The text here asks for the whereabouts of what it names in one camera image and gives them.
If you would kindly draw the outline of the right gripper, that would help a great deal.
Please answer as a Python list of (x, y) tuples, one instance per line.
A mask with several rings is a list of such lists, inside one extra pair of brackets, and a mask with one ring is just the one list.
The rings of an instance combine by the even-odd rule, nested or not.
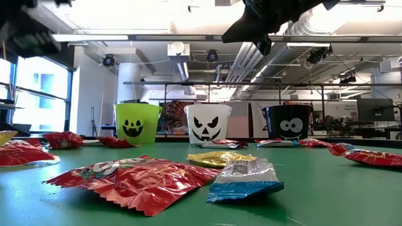
[(221, 36), (223, 43), (253, 42), (263, 55), (269, 55), (272, 41), (285, 22), (297, 22), (300, 16), (322, 4), (328, 11), (339, 0), (245, 0), (243, 15)]

